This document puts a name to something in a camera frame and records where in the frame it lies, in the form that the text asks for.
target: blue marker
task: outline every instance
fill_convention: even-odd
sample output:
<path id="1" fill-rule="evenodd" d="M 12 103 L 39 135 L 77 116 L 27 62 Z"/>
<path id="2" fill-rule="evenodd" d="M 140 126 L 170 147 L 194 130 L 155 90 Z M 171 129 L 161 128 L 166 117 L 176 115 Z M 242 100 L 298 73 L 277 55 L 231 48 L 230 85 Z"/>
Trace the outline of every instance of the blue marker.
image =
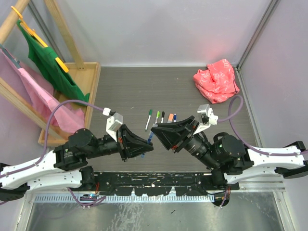
<path id="1" fill-rule="evenodd" d="M 151 143 L 151 140 L 152 140 L 152 138 L 153 138 L 153 135 L 154 135 L 154 133 L 153 133 L 152 131 L 150 131 L 150 136 L 149 136 L 149 138 L 148 138 L 147 143 Z"/>

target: red plastic bag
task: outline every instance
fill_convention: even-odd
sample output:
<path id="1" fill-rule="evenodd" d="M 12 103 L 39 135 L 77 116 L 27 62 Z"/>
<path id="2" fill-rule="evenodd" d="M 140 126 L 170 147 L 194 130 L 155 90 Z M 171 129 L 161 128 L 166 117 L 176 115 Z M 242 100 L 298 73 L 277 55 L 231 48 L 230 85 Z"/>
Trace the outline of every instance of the red plastic bag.
<path id="1" fill-rule="evenodd" d="M 211 103 L 221 103 L 237 94 L 234 70 L 228 60 L 222 59 L 207 65 L 207 70 L 198 70 L 193 76 L 196 87 Z"/>

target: orange marker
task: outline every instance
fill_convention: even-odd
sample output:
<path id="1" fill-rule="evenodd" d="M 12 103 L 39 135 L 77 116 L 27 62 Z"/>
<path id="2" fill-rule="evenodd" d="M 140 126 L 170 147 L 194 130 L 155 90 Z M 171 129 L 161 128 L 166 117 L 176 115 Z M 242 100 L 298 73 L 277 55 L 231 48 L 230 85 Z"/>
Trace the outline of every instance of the orange marker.
<path id="1" fill-rule="evenodd" d="M 173 121 L 173 114 L 170 114 L 167 123 L 172 123 L 172 121 Z"/>

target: black bracket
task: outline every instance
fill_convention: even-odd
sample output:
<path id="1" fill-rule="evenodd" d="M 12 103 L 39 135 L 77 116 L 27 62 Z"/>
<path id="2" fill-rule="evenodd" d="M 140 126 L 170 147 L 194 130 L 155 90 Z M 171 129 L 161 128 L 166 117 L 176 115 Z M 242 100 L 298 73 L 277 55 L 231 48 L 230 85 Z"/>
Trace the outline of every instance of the black bracket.
<path id="1" fill-rule="evenodd" d="M 0 163 L 0 172 L 3 171 L 3 168 L 10 166 L 4 163 Z M 22 198 L 26 191 L 30 189 L 27 184 L 19 186 L 17 189 L 2 189 L 2 184 L 0 183 L 0 201 L 14 201 Z"/>
<path id="2" fill-rule="evenodd" d="M 201 120 L 202 120 L 202 123 L 205 125 L 208 123 L 209 117 L 205 113 L 201 114 Z"/>
<path id="3" fill-rule="evenodd" d="M 225 190 L 228 187 L 224 179 L 217 175 L 213 177 L 210 173 L 95 172 L 94 176 L 101 195 L 129 196 L 133 189 L 136 196 L 168 195 L 174 187 L 176 196 L 198 196 L 207 195 L 209 190 Z M 218 181 L 225 186 L 217 186 Z M 231 189 L 238 190 L 239 185 L 231 185 Z"/>
<path id="4" fill-rule="evenodd" d="M 294 179 L 299 177 L 304 177 L 308 175 L 308 161 L 304 160 L 304 165 L 300 168 L 296 169 L 286 169 L 283 167 L 277 167 L 275 172 L 278 174 L 282 174 L 285 179 Z"/>

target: wooden frame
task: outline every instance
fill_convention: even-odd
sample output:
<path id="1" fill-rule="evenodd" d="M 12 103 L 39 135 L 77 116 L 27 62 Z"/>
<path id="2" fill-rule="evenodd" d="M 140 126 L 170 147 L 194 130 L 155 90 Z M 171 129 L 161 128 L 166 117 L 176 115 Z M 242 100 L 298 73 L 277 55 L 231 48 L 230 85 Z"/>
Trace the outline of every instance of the wooden frame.
<path id="1" fill-rule="evenodd" d="M 59 9 L 56 0 L 44 0 L 48 7 L 53 19 L 55 20 L 59 31 L 64 38 L 64 41 L 71 52 L 74 63 L 65 63 L 69 69 L 69 73 L 76 84 L 80 87 L 84 94 L 90 92 L 89 103 L 94 104 L 98 80 L 100 77 L 101 66 L 97 62 L 85 63 L 83 62 L 81 55 L 77 49 L 77 46 L 73 40 L 73 36 L 70 33 L 68 26 L 64 20 L 63 15 Z M 18 0 L 15 8 L 22 13 L 30 0 Z M 0 27 L 0 44 L 3 44 L 7 39 L 8 35 L 17 23 L 19 16 L 12 10 L 8 17 Z M 42 128 L 42 132 L 39 136 L 38 142 L 44 144 L 44 136 L 46 129 L 46 120 L 43 118 L 28 102 L 26 102 L 13 88 L 11 88 L 1 77 L 0 77 L 0 94 L 13 104 L 17 109 L 29 117 L 33 122 Z M 54 97 L 63 102 L 67 98 L 61 93 L 55 93 Z M 81 108 L 85 113 L 85 128 L 90 127 L 93 108 L 88 106 L 80 106 L 72 104 L 74 108 Z M 50 126 L 48 132 L 48 146 L 58 146 L 64 144 L 70 134 L 62 131 L 59 127 Z"/>

